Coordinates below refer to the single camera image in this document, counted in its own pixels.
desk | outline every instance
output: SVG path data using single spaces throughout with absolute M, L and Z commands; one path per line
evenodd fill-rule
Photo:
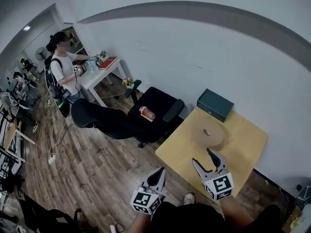
M 207 120 L 218 123 L 225 130 L 223 147 L 219 153 L 225 157 L 232 174 L 233 195 L 236 196 L 255 167 L 268 139 L 266 132 L 236 112 L 231 111 L 222 123 L 196 107 L 155 153 L 183 179 L 208 196 L 192 165 L 192 158 L 195 158 L 206 170 L 216 169 L 201 134 Z
M 19 136 L 25 138 L 27 141 L 29 141 L 30 143 L 35 145 L 35 142 L 30 139 L 29 137 L 27 137 L 26 135 L 24 135 L 21 131 L 19 131 L 17 129 L 17 119 L 15 118 L 14 121 L 12 123 L 10 123 L 8 125 L 8 128 L 6 130 L 6 137 L 5 137 L 5 151 L 8 152 L 10 155 L 14 156 L 15 158 L 26 162 L 25 159 L 19 157 L 18 155 L 14 154 L 13 152 L 9 151 L 9 148 L 11 146 L 11 142 L 14 139 L 15 134 L 18 134 Z
M 95 69 L 93 73 L 90 73 L 87 71 L 85 74 L 83 74 L 79 78 L 79 83 L 86 89 L 89 90 L 90 93 L 94 96 L 94 98 L 97 100 L 97 102 L 103 106 L 107 107 L 103 100 L 98 96 L 96 91 L 94 90 L 94 87 L 102 81 L 104 78 L 107 78 L 108 82 L 112 84 L 111 79 L 108 77 L 108 74 L 113 72 L 115 69 L 118 69 L 122 78 L 125 79 L 126 75 L 122 69 L 122 66 L 120 64 L 120 59 L 116 60 L 114 64 L 111 65 L 107 70 L 99 70 L 98 68 Z

small plant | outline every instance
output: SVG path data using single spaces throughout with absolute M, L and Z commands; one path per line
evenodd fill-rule
M 107 56 L 107 52 L 106 51 L 102 51 L 101 53 L 100 53 L 100 57 L 101 58 L 105 58 L 106 56 Z
M 128 77 L 122 80 L 122 84 L 125 86 L 132 86 L 134 84 L 134 81 L 132 80 L 131 77 Z

round wooden disc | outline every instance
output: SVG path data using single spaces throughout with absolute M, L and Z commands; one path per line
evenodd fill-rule
M 198 136 L 207 148 L 216 149 L 223 143 L 225 131 L 216 122 L 204 121 L 198 129 Z

black chair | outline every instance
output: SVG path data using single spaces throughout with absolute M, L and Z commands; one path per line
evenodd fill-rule
M 121 110 L 101 107 L 85 99 L 77 100 L 71 107 L 74 123 L 79 128 L 98 128 L 104 134 L 114 139 L 135 137 L 139 141 L 139 148 L 144 143 L 153 143 L 161 137 L 173 132 L 179 113 L 185 103 L 154 88 L 149 88 L 138 100 L 136 88 L 140 80 L 134 82 L 133 89 L 127 89 L 125 96 L 132 96 L 134 106 L 126 115 Z M 146 106 L 155 114 L 150 122 L 140 115 L 139 109 Z
M 91 228 L 83 230 L 78 227 L 78 213 L 81 212 L 77 209 L 74 213 L 74 219 L 68 214 L 59 210 L 46 210 L 33 199 L 24 195 L 25 200 L 19 200 L 23 215 L 25 218 L 25 225 L 36 232 L 40 233 L 78 233 L 78 232 L 98 232 L 98 228 Z

dark green box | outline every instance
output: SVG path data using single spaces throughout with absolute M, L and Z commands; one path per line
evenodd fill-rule
M 234 103 L 208 89 L 203 92 L 197 102 L 199 108 L 211 114 L 221 122 L 225 121 L 233 105 Z

